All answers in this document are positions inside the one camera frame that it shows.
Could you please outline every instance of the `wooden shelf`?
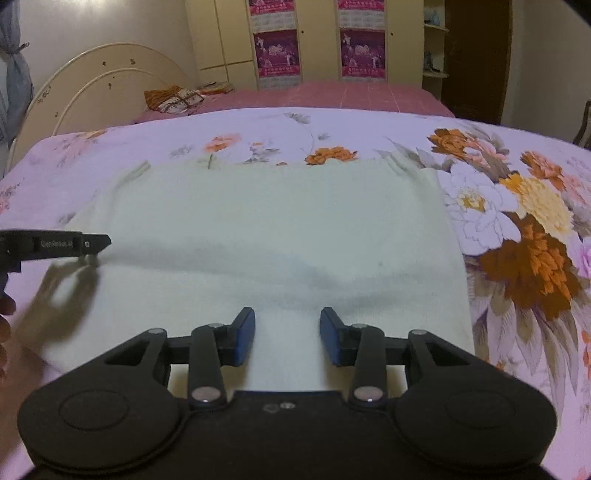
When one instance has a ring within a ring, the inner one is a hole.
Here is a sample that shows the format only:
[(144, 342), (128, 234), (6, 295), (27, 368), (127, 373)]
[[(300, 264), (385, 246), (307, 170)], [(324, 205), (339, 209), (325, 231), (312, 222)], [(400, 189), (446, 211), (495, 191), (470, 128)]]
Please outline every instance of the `wooden shelf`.
[(429, 23), (425, 23), (425, 28), (431, 28), (432, 30), (440, 30), (442, 32), (449, 32), (448, 28), (445, 27), (439, 27), (438, 25), (431, 25)]
[(447, 73), (431, 72), (430, 70), (423, 70), (423, 76), (433, 79), (446, 79), (447, 77), (449, 77)]

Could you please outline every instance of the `metal screw head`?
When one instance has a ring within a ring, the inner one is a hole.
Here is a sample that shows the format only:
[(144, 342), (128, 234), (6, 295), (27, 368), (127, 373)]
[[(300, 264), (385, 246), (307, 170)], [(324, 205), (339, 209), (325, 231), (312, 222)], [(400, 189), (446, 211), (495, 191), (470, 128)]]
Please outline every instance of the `metal screw head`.
[(215, 387), (199, 387), (191, 392), (191, 396), (202, 403), (210, 403), (220, 398), (222, 392)]
[(384, 391), (378, 387), (359, 387), (355, 389), (353, 396), (357, 398), (357, 400), (371, 403), (382, 398), (384, 396)]
[(267, 413), (277, 413), (280, 407), (276, 403), (268, 403), (266, 405), (263, 405), (262, 409)]

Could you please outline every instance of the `orange flower print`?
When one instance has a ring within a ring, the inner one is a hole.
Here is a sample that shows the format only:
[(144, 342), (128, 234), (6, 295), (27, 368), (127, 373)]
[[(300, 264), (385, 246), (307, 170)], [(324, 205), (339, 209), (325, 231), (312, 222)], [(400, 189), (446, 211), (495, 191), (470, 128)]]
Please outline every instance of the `orange flower print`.
[(306, 157), (308, 165), (324, 165), (330, 158), (343, 162), (357, 160), (357, 152), (351, 152), (344, 147), (319, 148), (313, 155)]
[(552, 162), (539, 152), (525, 151), (521, 161), (529, 167), (530, 173), (537, 179), (548, 180), (559, 192), (566, 194), (577, 203), (587, 205), (584, 185), (577, 177), (568, 175), (562, 167)]
[(205, 146), (205, 151), (216, 153), (237, 144), (240, 140), (242, 140), (240, 134), (219, 135)]
[(582, 466), (579, 469), (579, 473), (577, 473), (577, 476), (573, 478), (573, 480), (587, 480), (588, 476), (587, 476), (587, 470), (585, 470), (585, 467)]
[(428, 137), (428, 140), (435, 145), (432, 148), (434, 153), (452, 155), (473, 166), (490, 168), (487, 157), (501, 162), (507, 161), (508, 151), (499, 151), (491, 143), (492, 139), (489, 141), (473, 134), (466, 135), (458, 129), (438, 128), (434, 135)]
[(61, 155), (57, 162), (57, 167), (65, 167), (74, 162), (88, 148), (97, 143), (96, 139), (107, 133), (108, 130), (97, 130), (95, 132), (84, 132), (72, 135), (62, 140), (54, 151)]
[(562, 181), (562, 167), (552, 162), (541, 153), (525, 151), (521, 154), (521, 161), (529, 167), (530, 173), (537, 179), (548, 180), (558, 191), (564, 191)]
[(458, 129), (438, 128), (435, 135), (429, 137), (429, 141), (435, 145), (434, 153), (453, 155), (459, 160), (464, 160), (466, 156), (464, 149), (468, 146), (468, 137)]
[(505, 284), (505, 297), (516, 307), (538, 307), (554, 320), (570, 310), (570, 300), (581, 291), (566, 246), (548, 235), (533, 215), (523, 220), (514, 213), (506, 215), (519, 228), (521, 242), (503, 241), (480, 257), (480, 266), (491, 281)]
[(10, 199), (14, 196), (19, 185), (20, 184), (7, 187), (0, 192), (0, 213), (3, 213), (10, 208)]
[(87, 132), (83, 134), (87, 140), (92, 140), (93, 138), (99, 138), (101, 135), (107, 133), (107, 129), (104, 128), (103, 130), (97, 130), (95, 132)]
[(587, 378), (591, 380), (591, 334), (583, 330), (581, 332), (583, 337), (583, 365), (587, 369)]

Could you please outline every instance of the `finger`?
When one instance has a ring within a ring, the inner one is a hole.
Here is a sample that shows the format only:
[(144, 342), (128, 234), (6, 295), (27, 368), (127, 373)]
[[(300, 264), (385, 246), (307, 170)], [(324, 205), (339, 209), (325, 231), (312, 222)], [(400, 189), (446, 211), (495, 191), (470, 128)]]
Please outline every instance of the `finger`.
[(3, 294), (0, 298), (0, 313), (3, 315), (12, 315), (17, 311), (16, 302), (7, 294)]
[(2, 367), (4, 365), (6, 365), (6, 361), (7, 361), (6, 350), (4, 349), (4, 347), (2, 345), (0, 345), (0, 369), (2, 369)]
[(10, 324), (6, 319), (0, 317), (0, 343), (6, 342), (10, 338)]

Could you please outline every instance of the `wooden door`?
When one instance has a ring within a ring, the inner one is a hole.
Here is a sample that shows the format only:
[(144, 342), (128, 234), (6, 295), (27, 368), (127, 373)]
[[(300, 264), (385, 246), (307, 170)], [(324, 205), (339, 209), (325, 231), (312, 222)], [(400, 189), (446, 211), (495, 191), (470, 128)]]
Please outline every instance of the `wooden door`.
[(511, 0), (445, 0), (441, 101), (458, 118), (501, 121), (511, 56)]

